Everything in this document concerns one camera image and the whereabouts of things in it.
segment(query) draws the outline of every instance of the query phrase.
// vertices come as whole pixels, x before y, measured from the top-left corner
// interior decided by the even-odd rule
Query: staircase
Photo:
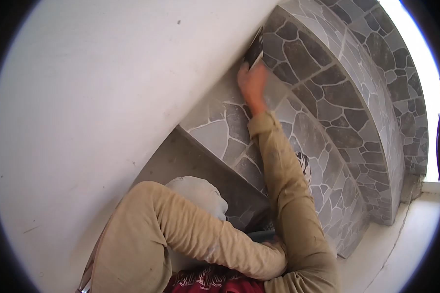
[[[392,225],[405,173],[427,168],[428,123],[416,68],[375,0],[289,0],[264,25],[264,97],[310,158],[323,230],[346,258],[369,222]],[[267,196],[236,63],[180,123]]]

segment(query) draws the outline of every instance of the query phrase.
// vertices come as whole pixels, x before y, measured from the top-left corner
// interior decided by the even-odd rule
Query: person
[[[308,183],[281,124],[264,102],[266,78],[262,63],[250,70],[243,64],[238,72],[238,86],[253,116],[248,130],[264,162],[278,241],[252,241],[221,219],[223,203],[209,212],[180,194],[192,189],[171,184],[176,192],[141,182],[124,196],[101,235],[92,293],[340,292],[336,259]],[[209,265],[173,273],[168,247]]]

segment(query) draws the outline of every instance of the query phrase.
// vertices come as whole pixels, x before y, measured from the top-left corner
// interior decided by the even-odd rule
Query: stone pattern tile
[[[348,257],[368,224],[355,179],[320,122],[293,93],[282,100],[275,115],[284,130],[291,130],[286,133],[294,151],[309,157],[310,191],[323,231],[334,239],[338,253]]]
[[[378,66],[401,133],[405,169],[409,173],[425,174],[428,122],[424,95],[412,58],[393,21],[376,0],[319,3],[334,11]]]
[[[237,69],[235,65],[229,70],[201,101],[204,106],[195,107],[180,125],[247,182],[267,195],[259,149],[246,135],[251,115],[240,92],[236,90]],[[301,151],[310,158],[310,191],[323,229],[334,239],[341,255],[350,255],[368,223],[365,201],[352,173],[316,118],[274,74],[269,75],[264,95],[269,107],[275,110],[276,117],[281,121],[282,129],[295,152]],[[197,113],[199,110],[210,112],[205,115]],[[206,116],[221,119],[205,123]],[[204,124],[197,126],[195,117],[199,117]],[[223,128],[219,126],[224,124],[228,126],[225,130],[202,131],[212,127],[220,130]]]
[[[266,194],[263,165],[250,140],[251,111],[236,83],[240,62],[236,63],[184,118],[180,126],[205,148],[235,170],[252,186]],[[273,74],[269,75],[264,98],[274,110],[288,90]]]
[[[321,7],[317,6],[314,2],[310,2],[310,4],[321,9]],[[337,64],[339,63],[337,56],[333,56],[327,48],[321,47],[320,50],[315,49],[322,46],[318,44],[319,40],[314,40],[314,36],[307,33],[307,29],[294,18],[295,15],[301,15],[300,11],[308,12],[307,15],[315,15],[313,14],[314,11],[300,6],[298,2],[295,1],[289,1],[283,5],[288,9],[296,10],[285,11],[281,8],[276,8],[266,23],[264,32],[265,35],[269,37],[264,38],[264,54],[270,56],[271,60],[275,60],[274,58],[278,56],[276,52],[285,53],[281,54],[281,57],[283,56],[282,61],[277,60],[277,62],[273,62],[273,64],[275,64],[274,66],[270,66],[272,63],[268,64],[268,66],[282,81],[291,87],[294,95],[297,96],[306,109],[320,121],[338,148],[340,155],[347,163],[351,174],[357,180],[367,208],[371,211],[373,220],[380,224],[389,225],[392,223],[392,190],[395,190],[397,196],[399,196],[400,193],[398,191],[399,187],[397,186],[398,182],[390,183],[391,171],[394,171],[398,164],[394,162],[393,165],[390,165],[393,168],[388,170],[387,159],[390,158],[390,156],[385,154],[391,154],[391,151],[388,144],[381,145],[381,143],[392,141],[391,137],[388,138],[387,136],[392,134],[399,135],[399,131],[397,129],[386,131],[387,129],[391,130],[387,115],[385,115],[388,109],[380,108],[381,104],[377,96],[377,94],[383,94],[375,89],[374,82],[370,79],[368,74],[367,83],[370,85],[368,87],[365,85],[364,72],[367,73],[367,71],[362,69],[363,66],[360,55],[358,55],[358,59],[355,57],[354,54],[359,54],[359,52],[355,46],[348,44],[348,37],[342,39],[343,43],[341,43],[341,46],[343,46],[343,50],[341,60],[342,62],[346,62],[346,64],[352,63],[352,66],[346,67],[346,65],[344,65],[344,70]],[[282,39],[279,35],[294,36],[296,39]],[[276,41],[278,46],[273,53],[270,53],[268,47],[265,45],[267,39],[280,40]],[[302,60],[308,58],[314,62],[303,63],[295,70],[293,62],[296,58],[293,54],[297,52],[294,51],[287,54],[285,48],[290,42],[298,42],[300,40],[306,40],[306,44],[308,45],[305,45],[305,47],[314,48],[312,51],[313,56],[311,55],[311,51],[309,51],[308,57],[306,57],[304,53],[299,52],[300,58]],[[321,69],[317,69],[317,65],[322,65],[318,60],[328,59],[332,61],[322,66]],[[290,78],[285,75],[277,74],[276,69],[278,66],[289,67],[289,74],[293,74],[293,76],[296,77],[296,82],[290,84],[287,82]],[[308,68],[316,68],[316,70],[302,71],[302,68],[306,66],[308,66]],[[368,112],[372,114],[375,113],[373,119],[369,119],[370,114]],[[305,150],[304,153],[313,156],[313,151],[315,150]]]

